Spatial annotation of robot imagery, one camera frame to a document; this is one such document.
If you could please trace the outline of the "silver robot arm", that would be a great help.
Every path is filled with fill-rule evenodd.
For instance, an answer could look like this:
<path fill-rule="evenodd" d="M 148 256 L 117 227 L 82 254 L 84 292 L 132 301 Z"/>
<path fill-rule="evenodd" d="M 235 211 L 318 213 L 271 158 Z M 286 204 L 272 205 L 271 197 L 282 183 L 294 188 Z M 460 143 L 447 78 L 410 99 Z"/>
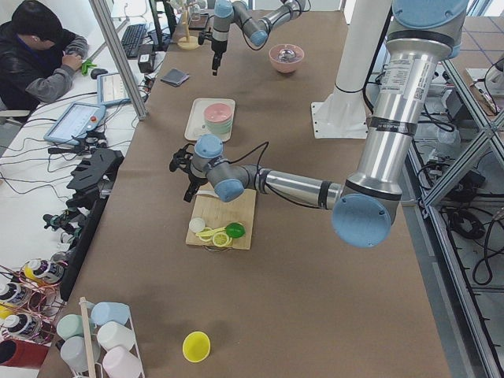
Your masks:
<path fill-rule="evenodd" d="M 211 42 L 213 51 L 212 74 L 217 75 L 221 60 L 228 48 L 232 24 L 241 30 L 247 45 L 260 50 L 268 41 L 271 32 L 309 10 L 306 1 L 282 1 L 282 5 L 267 15 L 254 19 L 244 1 L 215 1 L 212 24 L 198 35 L 198 44 Z"/>
<path fill-rule="evenodd" d="M 467 4 L 464 1 L 360 1 L 354 11 L 333 93 L 316 104 L 313 121 L 332 136 L 337 126 L 357 123 L 354 111 L 364 90 L 365 69 L 374 50 L 385 43 L 391 58 L 379 89 L 357 170 L 344 184 L 279 172 L 228 160 L 215 135 L 201 136 L 178 150 L 171 171 L 190 180 L 190 202 L 210 184 L 223 202 L 245 190 L 273 193 L 300 206 L 332 211 L 332 227 L 341 240 L 360 248 L 382 243 L 394 223 L 402 191 L 398 176 L 413 141 L 437 64 L 455 57 Z"/>

